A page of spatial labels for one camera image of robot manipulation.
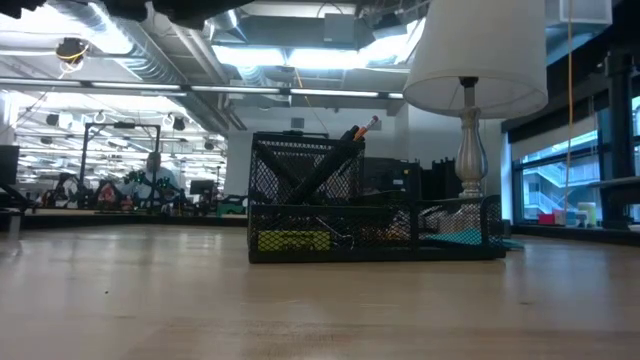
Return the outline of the black binder clip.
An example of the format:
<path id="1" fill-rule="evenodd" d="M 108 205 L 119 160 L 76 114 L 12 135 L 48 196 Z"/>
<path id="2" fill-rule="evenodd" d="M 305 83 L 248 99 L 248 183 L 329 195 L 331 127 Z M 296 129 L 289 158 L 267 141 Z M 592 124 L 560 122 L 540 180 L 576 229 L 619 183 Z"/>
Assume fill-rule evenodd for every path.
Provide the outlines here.
<path id="1" fill-rule="evenodd" d="M 338 249 L 352 250 L 355 245 L 355 237 L 350 228 L 337 217 L 321 217 L 319 224 L 330 233 L 333 246 Z"/>

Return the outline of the orange wooden pencil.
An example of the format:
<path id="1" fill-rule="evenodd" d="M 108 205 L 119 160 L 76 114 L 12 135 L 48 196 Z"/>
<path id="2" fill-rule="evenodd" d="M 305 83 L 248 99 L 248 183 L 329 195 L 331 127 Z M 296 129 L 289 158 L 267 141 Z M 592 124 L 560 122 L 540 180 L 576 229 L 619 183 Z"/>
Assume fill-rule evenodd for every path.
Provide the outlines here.
<path id="1" fill-rule="evenodd" d="M 360 127 L 359 130 L 356 132 L 356 134 L 354 135 L 353 140 L 354 141 L 359 141 L 361 138 L 364 137 L 364 135 L 377 123 L 379 122 L 379 117 L 374 115 L 371 120 L 363 127 Z"/>

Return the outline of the black mesh desk organizer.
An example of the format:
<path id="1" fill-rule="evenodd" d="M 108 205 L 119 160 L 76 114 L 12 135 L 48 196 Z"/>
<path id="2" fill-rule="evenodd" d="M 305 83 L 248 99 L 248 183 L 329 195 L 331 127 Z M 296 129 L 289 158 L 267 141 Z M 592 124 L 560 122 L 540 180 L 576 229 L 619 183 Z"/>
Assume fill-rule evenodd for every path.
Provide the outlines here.
<path id="1" fill-rule="evenodd" d="M 273 173 L 258 158 L 254 145 L 266 145 L 298 177 L 289 204 L 276 202 Z M 365 143 L 258 133 L 251 145 L 248 205 L 248 259 L 252 263 L 316 263 L 372 261 L 464 261 L 502 258 L 506 249 L 488 245 L 489 234 L 503 233 L 501 199 L 419 200 L 405 191 L 367 195 L 363 191 Z M 438 205 L 478 204 L 482 246 L 422 241 L 438 234 L 419 225 L 422 210 Z M 352 250 L 331 245 L 328 251 L 262 252 L 261 231 L 326 231 L 321 217 L 340 218 L 353 232 Z"/>

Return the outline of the blue sticky note pad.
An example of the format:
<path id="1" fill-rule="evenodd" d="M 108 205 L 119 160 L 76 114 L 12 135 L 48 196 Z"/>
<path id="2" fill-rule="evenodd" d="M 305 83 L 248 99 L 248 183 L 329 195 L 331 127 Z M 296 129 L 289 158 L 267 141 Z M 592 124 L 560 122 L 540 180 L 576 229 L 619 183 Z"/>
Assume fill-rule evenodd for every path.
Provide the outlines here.
<path id="1" fill-rule="evenodd" d="M 466 229 L 459 232 L 451 233 L 438 233 L 438 234 L 422 234 L 420 236 L 422 241 L 434 241 L 444 244 L 455 244 L 463 246 L 482 246 L 483 235 L 480 230 Z M 522 242 L 510 239 L 504 239 L 501 234 L 489 234 L 486 237 L 488 245 L 501 246 L 504 249 L 511 250 L 523 250 L 525 248 Z"/>

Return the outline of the black notched equipment box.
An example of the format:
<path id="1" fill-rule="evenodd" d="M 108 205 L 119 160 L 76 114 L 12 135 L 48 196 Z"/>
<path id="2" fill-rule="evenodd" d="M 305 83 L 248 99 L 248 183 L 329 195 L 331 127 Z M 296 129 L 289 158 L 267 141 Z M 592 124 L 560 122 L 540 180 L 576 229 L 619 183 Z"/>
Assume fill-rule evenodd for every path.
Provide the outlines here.
<path id="1" fill-rule="evenodd" d="M 423 200 L 457 198 L 463 191 L 461 180 L 455 172 L 455 160 L 444 158 L 433 161 L 430 169 L 421 173 L 421 194 Z"/>

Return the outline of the small silver metal object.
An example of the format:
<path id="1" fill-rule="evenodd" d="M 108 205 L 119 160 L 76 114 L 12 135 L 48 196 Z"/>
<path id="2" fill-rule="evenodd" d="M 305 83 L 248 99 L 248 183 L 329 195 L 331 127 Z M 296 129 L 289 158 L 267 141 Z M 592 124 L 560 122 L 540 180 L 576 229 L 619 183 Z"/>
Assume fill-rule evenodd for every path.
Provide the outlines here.
<path id="1" fill-rule="evenodd" d="M 478 204 L 438 205 L 422 210 L 419 225 L 437 233 L 453 233 L 481 228 Z"/>

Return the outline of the gray ceiling box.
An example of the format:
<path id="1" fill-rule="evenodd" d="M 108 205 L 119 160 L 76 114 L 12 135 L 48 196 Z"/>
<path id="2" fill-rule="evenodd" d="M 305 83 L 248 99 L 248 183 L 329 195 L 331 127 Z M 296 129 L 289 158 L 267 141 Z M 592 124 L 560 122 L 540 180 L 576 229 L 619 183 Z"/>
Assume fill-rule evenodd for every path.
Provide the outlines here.
<path id="1" fill-rule="evenodd" d="M 324 15 L 325 43 L 352 45 L 355 40 L 355 18 L 351 14 L 326 13 Z"/>

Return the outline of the person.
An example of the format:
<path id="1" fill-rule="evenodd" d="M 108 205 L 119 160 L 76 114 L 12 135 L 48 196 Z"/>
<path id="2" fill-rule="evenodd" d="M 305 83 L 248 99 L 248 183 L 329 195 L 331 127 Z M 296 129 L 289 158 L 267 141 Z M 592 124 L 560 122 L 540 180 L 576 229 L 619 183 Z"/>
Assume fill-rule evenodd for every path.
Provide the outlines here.
<path id="1" fill-rule="evenodd" d="M 141 183 L 135 183 L 131 195 L 139 200 L 172 199 L 179 192 L 174 173 L 161 165 L 161 154 L 152 152 L 146 160 Z"/>

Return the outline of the white shade table lamp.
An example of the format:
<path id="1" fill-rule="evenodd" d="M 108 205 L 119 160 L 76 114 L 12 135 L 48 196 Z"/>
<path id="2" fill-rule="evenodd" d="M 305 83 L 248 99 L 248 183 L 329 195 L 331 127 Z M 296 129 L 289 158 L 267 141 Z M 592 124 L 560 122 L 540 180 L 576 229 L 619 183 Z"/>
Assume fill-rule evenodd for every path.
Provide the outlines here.
<path id="1" fill-rule="evenodd" d="M 461 121 L 455 173 L 461 197 L 482 196 L 488 161 L 482 119 L 535 113 L 548 103 L 545 0 L 431 0 L 403 98 Z"/>

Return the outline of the long ceiling light bar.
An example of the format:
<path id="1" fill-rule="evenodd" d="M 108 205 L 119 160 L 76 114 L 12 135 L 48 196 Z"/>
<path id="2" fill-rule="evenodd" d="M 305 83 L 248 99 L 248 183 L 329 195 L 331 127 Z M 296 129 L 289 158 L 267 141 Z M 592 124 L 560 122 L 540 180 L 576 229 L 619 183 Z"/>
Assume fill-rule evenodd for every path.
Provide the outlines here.
<path id="1" fill-rule="evenodd" d="M 248 87 L 230 85 L 188 85 L 188 84 L 156 84 L 156 83 L 127 83 L 91 80 L 63 80 L 40 78 L 0 77 L 0 86 L 11 88 L 49 88 L 53 89 L 88 89 L 99 91 L 133 91 L 140 93 L 186 94 L 186 93 L 220 93 L 220 94 L 251 94 L 251 95 L 282 95 L 282 96 L 321 96 L 344 97 L 362 99 L 402 100 L 403 95 L 397 92 L 362 91 L 362 90 L 333 90 L 313 88 L 282 88 L 282 87 Z"/>

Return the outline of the pale green container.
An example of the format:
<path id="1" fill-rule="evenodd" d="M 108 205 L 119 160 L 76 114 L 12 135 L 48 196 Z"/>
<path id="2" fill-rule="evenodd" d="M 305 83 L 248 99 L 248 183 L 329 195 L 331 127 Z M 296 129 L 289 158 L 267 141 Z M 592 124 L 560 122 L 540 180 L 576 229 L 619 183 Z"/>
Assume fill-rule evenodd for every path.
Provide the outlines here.
<path id="1" fill-rule="evenodd" d="M 578 226 L 592 228 L 597 225 L 597 206 L 595 202 L 579 202 L 576 212 Z"/>

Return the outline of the black pillar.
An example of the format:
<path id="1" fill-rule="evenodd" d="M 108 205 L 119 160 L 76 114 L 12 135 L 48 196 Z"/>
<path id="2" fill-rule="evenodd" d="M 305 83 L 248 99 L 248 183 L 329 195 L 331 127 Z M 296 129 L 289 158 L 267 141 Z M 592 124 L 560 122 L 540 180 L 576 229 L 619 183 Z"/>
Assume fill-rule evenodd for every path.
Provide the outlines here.
<path id="1" fill-rule="evenodd" d="M 606 58 L 609 80 L 609 134 L 611 165 L 610 183 L 635 175 L 633 160 L 633 120 L 631 116 L 632 55 L 624 48 L 613 48 Z M 600 190 L 605 229 L 628 230 L 627 205 L 622 202 L 625 193 L 620 185 L 603 186 Z"/>

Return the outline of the dark background monitor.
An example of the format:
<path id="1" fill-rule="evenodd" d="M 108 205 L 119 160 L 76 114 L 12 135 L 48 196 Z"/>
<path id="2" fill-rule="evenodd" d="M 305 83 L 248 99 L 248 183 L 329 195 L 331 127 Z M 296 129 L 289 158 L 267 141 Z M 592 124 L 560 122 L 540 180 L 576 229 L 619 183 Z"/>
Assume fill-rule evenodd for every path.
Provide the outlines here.
<path id="1" fill-rule="evenodd" d="M 16 184 L 18 160 L 18 146 L 0 145 L 0 184 Z"/>

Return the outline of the black background rig frame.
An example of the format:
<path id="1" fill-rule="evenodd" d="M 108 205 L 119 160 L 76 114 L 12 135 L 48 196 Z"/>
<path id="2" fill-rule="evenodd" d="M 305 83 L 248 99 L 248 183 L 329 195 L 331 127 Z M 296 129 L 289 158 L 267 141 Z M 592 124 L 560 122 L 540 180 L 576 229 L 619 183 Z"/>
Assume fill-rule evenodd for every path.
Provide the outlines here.
<path id="1" fill-rule="evenodd" d="M 97 127 L 98 130 L 92 132 L 92 127 Z M 82 153 L 81 153 L 81 166 L 80 166 L 80 172 L 79 172 L 79 179 L 78 179 L 78 191 L 85 191 L 87 190 L 87 187 L 85 186 L 85 172 L 86 172 L 86 160 L 87 160 L 87 155 L 88 155 L 88 145 L 89 142 L 91 140 L 93 140 L 94 138 L 101 137 L 101 132 L 107 128 L 107 127 L 113 127 L 115 129 L 128 129 L 128 130 L 135 130 L 136 128 L 143 128 L 143 129 L 147 129 L 147 128 L 153 128 L 156 131 L 156 135 L 155 137 L 153 136 L 148 136 L 149 139 L 147 138 L 143 138 L 143 140 L 150 140 L 153 141 L 154 143 L 154 151 L 150 152 L 150 154 L 153 154 L 154 156 L 157 157 L 156 160 L 159 161 L 160 159 L 160 138 L 161 138 L 161 127 L 159 125 L 149 125 L 149 124 L 138 124 L 135 123 L 133 121 L 131 122 L 127 122 L 127 121 L 117 121 L 114 123 L 98 123 L 98 122 L 88 122 L 85 124 L 85 130 L 84 130 L 84 137 L 83 137 L 83 147 L 82 147 Z M 118 135 L 118 136 L 107 136 L 105 135 L 108 139 L 110 139 L 111 137 L 116 138 L 116 139 L 121 139 L 121 140 L 126 140 L 128 143 L 132 143 L 133 137 L 129 136 L 129 135 Z M 154 169 L 152 171 L 152 182 L 146 182 L 147 186 L 151 187 L 151 190 L 149 192 L 149 195 L 147 197 L 147 199 L 145 200 L 146 205 L 148 205 L 149 207 L 154 205 L 155 202 L 160 202 L 162 199 L 156 200 L 153 196 L 155 195 L 155 193 L 159 190 L 156 186 L 156 180 L 157 180 L 157 171 Z"/>

